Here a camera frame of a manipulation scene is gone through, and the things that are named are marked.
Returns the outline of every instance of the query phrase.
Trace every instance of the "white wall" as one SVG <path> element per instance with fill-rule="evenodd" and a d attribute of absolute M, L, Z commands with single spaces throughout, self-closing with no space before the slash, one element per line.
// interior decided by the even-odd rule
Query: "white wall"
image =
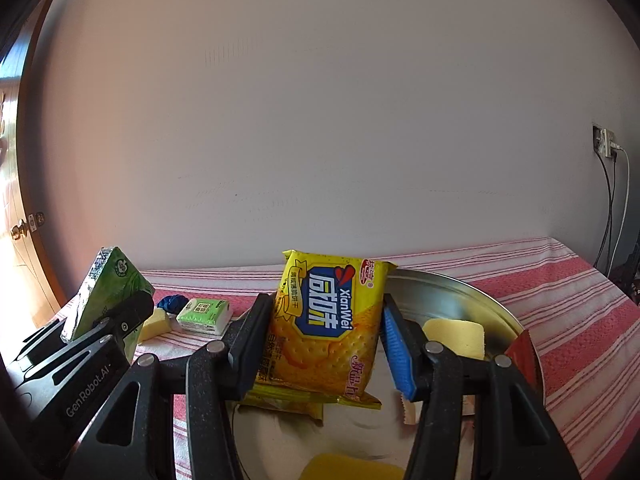
<path fill-rule="evenodd" d="M 70 290 L 110 244 L 171 268 L 551 235 L 591 260 L 591 122 L 640 156 L 640 56 L 605 0 L 58 0 L 37 61 Z"/>

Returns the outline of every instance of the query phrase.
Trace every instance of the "bolt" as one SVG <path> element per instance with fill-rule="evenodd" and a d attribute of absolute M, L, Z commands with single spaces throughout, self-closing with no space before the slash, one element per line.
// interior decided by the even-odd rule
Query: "bolt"
<path fill-rule="evenodd" d="M 424 349 L 430 354 L 439 354 L 444 350 L 444 346 L 442 346 L 442 343 L 438 343 L 437 341 L 427 341 L 424 344 Z"/>
<path fill-rule="evenodd" d="M 497 355 L 494 361 L 500 368 L 509 368 L 511 366 L 511 359 L 504 354 Z"/>
<path fill-rule="evenodd" d="M 155 360 L 156 356 L 153 354 L 142 354 L 136 362 L 138 363 L 138 366 L 149 366 L 153 364 Z"/>
<path fill-rule="evenodd" d="M 225 343 L 219 339 L 216 341 L 209 341 L 207 343 L 207 352 L 210 354 L 219 354 L 225 349 Z"/>

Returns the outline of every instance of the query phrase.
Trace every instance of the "yellow block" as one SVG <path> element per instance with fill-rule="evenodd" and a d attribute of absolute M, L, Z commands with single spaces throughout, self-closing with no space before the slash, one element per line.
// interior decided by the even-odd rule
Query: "yellow block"
<path fill-rule="evenodd" d="M 138 342 L 142 343 L 147 339 L 156 337 L 157 335 L 171 332 L 171 323 L 169 316 L 161 308 L 155 308 L 153 314 L 144 322 Z"/>
<path fill-rule="evenodd" d="M 402 480 L 404 469 L 383 462 L 322 453 L 313 457 L 300 480 Z"/>
<path fill-rule="evenodd" d="M 484 359 L 484 328 L 481 324 L 459 319 L 430 319 L 422 331 L 430 341 L 438 341 L 454 354 Z"/>

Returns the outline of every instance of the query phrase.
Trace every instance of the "green and white package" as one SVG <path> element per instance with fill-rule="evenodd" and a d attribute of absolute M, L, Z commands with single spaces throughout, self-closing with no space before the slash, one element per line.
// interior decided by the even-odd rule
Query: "green and white package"
<path fill-rule="evenodd" d="M 118 247 L 101 248 L 80 285 L 75 301 L 77 307 L 66 318 L 62 339 L 67 342 L 78 339 L 91 330 L 96 319 L 139 290 L 151 296 L 155 292 Z M 133 360 L 140 330 L 142 325 L 124 339 L 129 362 Z"/>
<path fill-rule="evenodd" d="M 223 335 L 231 319 L 231 309 L 227 300 L 205 300 L 193 298 L 175 317 L 185 330 L 210 335 Z"/>

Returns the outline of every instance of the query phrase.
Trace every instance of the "power socket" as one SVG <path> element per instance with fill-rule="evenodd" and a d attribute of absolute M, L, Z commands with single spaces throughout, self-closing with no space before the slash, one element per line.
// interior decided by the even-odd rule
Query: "power socket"
<path fill-rule="evenodd" d="M 601 128 L 597 124 L 593 125 L 593 151 L 600 156 L 612 158 L 611 143 L 616 142 L 616 135 L 606 128 Z"/>

